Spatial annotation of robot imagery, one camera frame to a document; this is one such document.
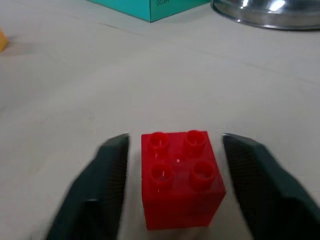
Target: stainless steel bowl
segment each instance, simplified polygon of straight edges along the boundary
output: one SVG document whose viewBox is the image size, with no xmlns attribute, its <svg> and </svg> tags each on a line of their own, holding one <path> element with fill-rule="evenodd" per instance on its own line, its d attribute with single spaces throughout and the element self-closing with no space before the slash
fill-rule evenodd
<svg viewBox="0 0 320 240">
<path fill-rule="evenodd" d="M 211 6 L 217 13 L 251 26 L 320 29 L 320 0 L 211 0 Z"/>
</svg>

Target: lego stud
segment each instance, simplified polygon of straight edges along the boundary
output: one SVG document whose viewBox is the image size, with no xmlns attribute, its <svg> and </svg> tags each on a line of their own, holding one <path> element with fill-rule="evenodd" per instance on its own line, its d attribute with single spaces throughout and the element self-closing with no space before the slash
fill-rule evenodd
<svg viewBox="0 0 320 240">
<path fill-rule="evenodd" d="M 150 136 L 148 145 L 156 154 L 164 153 L 169 147 L 169 137 L 163 132 L 154 132 Z"/>
<path fill-rule="evenodd" d="M 174 173 L 170 165 L 157 163 L 151 169 L 151 182 L 158 189 L 167 189 L 172 185 Z"/>
<path fill-rule="evenodd" d="M 197 130 L 191 130 L 186 133 L 184 138 L 184 147 L 188 153 L 201 152 L 206 143 L 205 135 Z"/>
<path fill-rule="evenodd" d="M 195 190 L 210 188 L 214 179 L 214 168 L 208 161 L 198 161 L 190 173 L 190 183 Z"/>
</svg>

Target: white table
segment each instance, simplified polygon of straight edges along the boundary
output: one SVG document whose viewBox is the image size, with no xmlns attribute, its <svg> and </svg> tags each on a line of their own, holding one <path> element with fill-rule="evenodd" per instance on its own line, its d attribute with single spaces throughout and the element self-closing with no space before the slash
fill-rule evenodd
<svg viewBox="0 0 320 240">
<path fill-rule="evenodd" d="M 0 239 L 45 233 L 97 147 L 131 135 L 120 240 L 247 240 L 221 134 L 265 144 L 320 204 L 320 32 L 204 5 L 148 23 L 85 0 L 2 0 Z M 207 130 L 227 188 L 209 229 L 146 231 L 140 136 Z"/>
</svg>

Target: red duplo block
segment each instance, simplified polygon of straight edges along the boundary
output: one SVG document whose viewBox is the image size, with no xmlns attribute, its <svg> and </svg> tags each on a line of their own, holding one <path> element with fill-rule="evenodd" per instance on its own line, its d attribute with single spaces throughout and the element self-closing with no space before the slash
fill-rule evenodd
<svg viewBox="0 0 320 240">
<path fill-rule="evenodd" d="M 226 195 L 206 131 L 141 136 L 148 230 L 208 226 Z"/>
</svg>

